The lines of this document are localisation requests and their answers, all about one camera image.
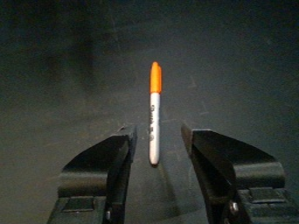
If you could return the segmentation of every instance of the orange marker cap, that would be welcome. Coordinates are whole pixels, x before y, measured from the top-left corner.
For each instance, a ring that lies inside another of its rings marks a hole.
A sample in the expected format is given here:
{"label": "orange marker cap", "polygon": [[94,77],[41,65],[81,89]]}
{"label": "orange marker cap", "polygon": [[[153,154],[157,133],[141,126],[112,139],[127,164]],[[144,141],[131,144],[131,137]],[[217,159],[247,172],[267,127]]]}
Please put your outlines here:
{"label": "orange marker cap", "polygon": [[163,70],[157,64],[153,62],[151,70],[151,94],[160,94],[163,90]]}

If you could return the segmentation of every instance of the metal bolt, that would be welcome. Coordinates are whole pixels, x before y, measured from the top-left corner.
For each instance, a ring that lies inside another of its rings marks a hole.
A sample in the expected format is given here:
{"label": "metal bolt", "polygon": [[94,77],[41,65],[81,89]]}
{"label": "metal bolt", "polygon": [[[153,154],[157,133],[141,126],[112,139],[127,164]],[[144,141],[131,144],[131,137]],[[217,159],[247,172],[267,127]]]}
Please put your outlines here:
{"label": "metal bolt", "polygon": [[107,220],[111,221],[112,208],[107,210]]}
{"label": "metal bolt", "polygon": [[225,218],[224,221],[223,221],[223,223],[224,223],[224,224],[229,224],[229,219]]}
{"label": "metal bolt", "polygon": [[228,210],[229,210],[232,215],[237,214],[237,212],[239,212],[239,204],[235,201],[231,201],[228,203]]}

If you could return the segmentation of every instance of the screw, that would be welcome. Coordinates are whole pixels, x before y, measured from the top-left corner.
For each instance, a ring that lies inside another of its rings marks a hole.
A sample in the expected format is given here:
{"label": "screw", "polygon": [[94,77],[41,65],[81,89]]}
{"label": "screw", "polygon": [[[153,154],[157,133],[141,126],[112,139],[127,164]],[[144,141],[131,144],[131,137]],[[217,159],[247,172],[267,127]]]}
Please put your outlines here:
{"label": "screw", "polygon": [[239,204],[235,201],[231,201],[228,203],[228,210],[229,210],[232,215],[237,214],[237,212],[239,212]]}
{"label": "screw", "polygon": [[107,210],[107,220],[111,221],[112,208]]}

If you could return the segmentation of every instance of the permanent marker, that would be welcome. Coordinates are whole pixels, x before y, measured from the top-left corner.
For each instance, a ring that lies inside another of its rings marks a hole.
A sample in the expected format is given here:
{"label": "permanent marker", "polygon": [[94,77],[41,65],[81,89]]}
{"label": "permanent marker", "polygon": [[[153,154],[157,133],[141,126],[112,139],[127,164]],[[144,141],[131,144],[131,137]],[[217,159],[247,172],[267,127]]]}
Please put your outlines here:
{"label": "permanent marker", "polygon": [[163,90],[163,74],[157,62],[152,64],[151,70],[151,117],[149,117],[149,161],[152,165],[159,163],[160,153],[160,93]]}

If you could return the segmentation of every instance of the white marker barrel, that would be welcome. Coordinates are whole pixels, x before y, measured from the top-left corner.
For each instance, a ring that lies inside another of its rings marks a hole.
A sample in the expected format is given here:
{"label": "white marker barrel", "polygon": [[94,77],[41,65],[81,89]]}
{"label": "white marker barrel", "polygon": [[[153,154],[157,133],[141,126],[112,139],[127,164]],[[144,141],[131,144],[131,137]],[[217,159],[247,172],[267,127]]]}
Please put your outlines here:
{"label": "white marker barrel", "polygon": [[157,93],[151,94],[151,119],[149,119],[149,160],[151,164],[159,163],[160,154],[160,95]]}

